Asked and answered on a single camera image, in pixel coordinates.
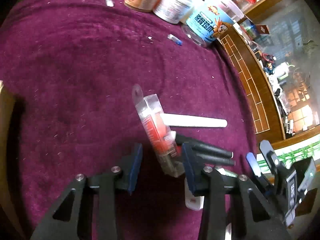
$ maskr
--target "white rod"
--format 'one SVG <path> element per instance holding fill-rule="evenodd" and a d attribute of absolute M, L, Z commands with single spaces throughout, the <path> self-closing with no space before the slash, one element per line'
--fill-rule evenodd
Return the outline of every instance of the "white rod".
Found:
<path fill-rule="evenodd" d="M 227 120 L 182 114 L 160 114 L 165 125 L 180 127 L 226 127 Z"/>

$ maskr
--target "purple tablecloth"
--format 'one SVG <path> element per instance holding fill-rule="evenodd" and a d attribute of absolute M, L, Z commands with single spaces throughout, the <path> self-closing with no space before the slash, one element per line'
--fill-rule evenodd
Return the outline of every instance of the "purple tablecloth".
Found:
<path fill-rule="evenodd" d="M 131 89 L 156 93 L 166 113 L 226 119 L 223 129 L 176 130 L 233 151 L 231 169 L 249 174 L 255 135 L 244 90 L 219 43 L 203 49 L 179 25 L 113 1 L 24 0 L 0 28 L 0 79 L 25 104 L 8 145 L 17 212 L 35 228 L 76 174 L 107 171 L 141 142 L 136 191 L 116 198 L 124 238 L 197 239 L 201 212 L 185 207 L 184 176 L 162 173 Z"/>

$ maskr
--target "blue label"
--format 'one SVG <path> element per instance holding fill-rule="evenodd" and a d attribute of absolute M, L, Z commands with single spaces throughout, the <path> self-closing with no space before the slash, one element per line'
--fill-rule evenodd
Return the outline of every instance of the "blue label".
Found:
<path fill-rule="evenodd" d="M 204 4 L 191 14 L 186 24 L 205 41 L 214 41 L 228 30 L 233 20 L 219 7 Z"/>

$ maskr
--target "clamp jaw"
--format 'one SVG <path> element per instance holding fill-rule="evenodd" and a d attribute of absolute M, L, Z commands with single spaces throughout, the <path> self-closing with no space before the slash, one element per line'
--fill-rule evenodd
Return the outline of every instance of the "clamp jaw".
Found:
<path fill-rule="evenodd" d="M 86 178 L 78 174 L 46 212 L 31 240 L 79 240 L 90 238 L 93 195 L 99 194 L 98 239 L 118 240 L 115 190 L 135 190 L 142 160 L 142 145 L 121 159 L 109 172 Z"/>
<path fill-rule="evenodd" d="M 316 173 L 316 165 L 312 157 L 297 161 L 287 169 L 279 161 L 269 141 L 260 142 L 260 151 L 275 176 L 274 185 L 270 184 L 261 173 L 261 169 L 252 153 L 247 154 L 258 186 L 265 197 L 277 209 L 282 222 L 289 226 L 295 217 L 295 208 L 302 202 Z"/>
<path fill-rule="evenodd" d="M 232 239 L 291 239 L 276 209 L 246 175 L 234 178 L 204 166 L 187 143 L 182 145 L 182 157 L 190 191 L 204 196 L 198 240 L 231 239 L 231 232 Z M 232 200 L 231 218 L 226 215 L 225 194 Z"/>

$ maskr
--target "metal rivet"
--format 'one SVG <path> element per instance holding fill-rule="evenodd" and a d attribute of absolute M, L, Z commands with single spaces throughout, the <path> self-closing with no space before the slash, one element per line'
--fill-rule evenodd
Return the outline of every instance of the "metal rivet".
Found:
<path fill-rule="evenodd" d="M 239 179 L 242 180 L 242 181 L 247 181 L 248 177 L 246 175 L 239 175 Z"/>
<path fill-rule="evenodd" d="M 117 173 L 117 172 L 121 171 L 121 168 L 119 166 L 114 166 L 114 167 L 111 168 L 111 171 L 113 173 Z"/>
<path fill-rule="evenodd" d="M 210 173 L 210 172 L 212 172 L 212 167 L 210 167 L 210 166 L 205 166 L 205 167 L 203 168 L 203 170 L 204 170 L 204 172 Z"/>
<path fill-rule="evenodd" d="M 83 174 L 80 173 L 80 174 L 76 175 L 76 180 L 81 181 L 83 179 L 84 179 L 84 175 Z"/>

